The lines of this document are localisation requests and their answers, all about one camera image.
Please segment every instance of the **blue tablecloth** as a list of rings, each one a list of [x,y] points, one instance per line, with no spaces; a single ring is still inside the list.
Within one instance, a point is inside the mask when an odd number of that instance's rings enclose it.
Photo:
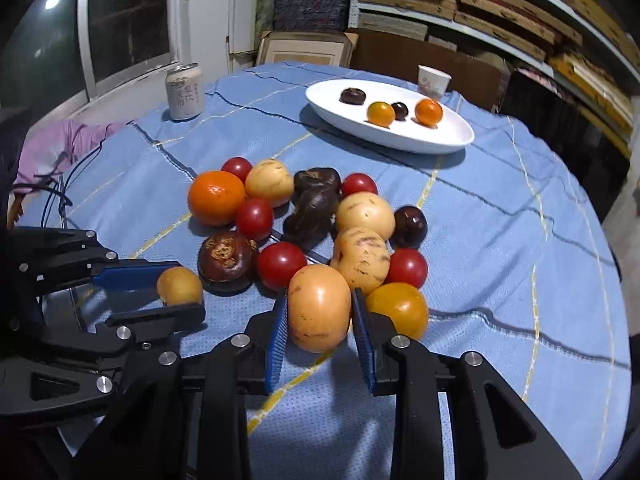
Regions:
[[[597,478],[622,440],[630,360],[618,276],[584,190],[523,124],[456,92],[444,104],[476,133],[466,150],[414,155],[354,139],[307,105],[305,89],[331,78],[415,89],[385,76],[297,63],[224,77],[207,88],[199,117],[174,123],[163,106],[105,142],[68,188],[69,227],[95,230],[121,258],[175,259],[195,269],[210,232],[186,205],[197,173],[236,155],[278,158],[292,173],[312,166],[333,166],[343,177],[367,173],[392,208],[418,205],[428,219],[420,250],[430,266],[422,291],[431,311],[422,342],[452,356],[482,352],[582,476]],[[31,203],[21,224],[39,224],[45,198]],[[60,224],[56,209],[49,226]],[[315,250],[329,257],[330,240]],[[81,291],[81,298],[92,325],[149,301],[95,291]],[[50,298],[52,309],[58,299]],[[206,327],[182,338],[182,354],[209,351],[271,305],[255,286],[232,298],[207,295]],[[248,402],[256,479],[388,478],[394,400],[367,393],[351,335],[331,354],[290,346],[280,389],[263,402]],[[443,434],[452,478],[446,415]]]

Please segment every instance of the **triangular cutout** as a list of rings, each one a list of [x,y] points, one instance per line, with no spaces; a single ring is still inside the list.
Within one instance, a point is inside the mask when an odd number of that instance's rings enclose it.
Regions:
[[[495,432],[498,435],[498,443],[503,449],[520,446],[527,442],[533,442],[534,434],[511,403],[493,384],[484,386],[489,408],[494,419]]]
[[[76,394],[80,391],[80,384],[68,379],[51,377],[37,373],[31,374],[31,399],[45,400]]]

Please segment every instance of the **orange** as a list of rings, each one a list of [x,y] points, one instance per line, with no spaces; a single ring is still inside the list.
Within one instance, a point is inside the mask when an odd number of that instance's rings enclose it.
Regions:
[[[427,329],[429,308],[424,296],[413,285],[382,285],[367,296],[366,303],[370,312],[389,316],[399,334],[420,339]]]
[[[376,101],[375,103],[371,103],[369,108],[367,108],[367,121],[371,124],[387,128],[395,120],[396,113],[388,103]]]
[[[187,204],[195,219],[212,227],[229,224],[244,202],[242,180],[226,171],[206,171],[193,181]]]
[[[415,105],[415,118],[425,126],[435,126],[442,120],[442,106],[433,99],[423,99]]]

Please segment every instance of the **window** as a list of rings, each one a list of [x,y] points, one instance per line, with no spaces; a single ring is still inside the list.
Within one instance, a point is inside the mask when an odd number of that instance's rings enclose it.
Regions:
[[[41,117],[82,90],[76,0],[35,0],[0,55],[0,103]]]
[[[175,60],[167,0],[35,0],[0,54],[0,104],[67,115]]]
[[[88,14],[98,93],[100,81],[131,66],[146,62],[143,73],[170,62],[166,0],[88,0]]]

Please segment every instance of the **can lid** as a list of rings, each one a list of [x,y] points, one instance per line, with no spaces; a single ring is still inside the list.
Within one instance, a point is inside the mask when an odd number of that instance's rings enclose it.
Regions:
[[[198,66],[197,63],[189,63],[186,65],[178,65],[175,68],[172,68],[171,70],[169,70],[169,72],[167,72],[167,75],[169,74],[175,74],[176,72],[183,72],[184,70],[188,70],[190,68],[196,68]]]

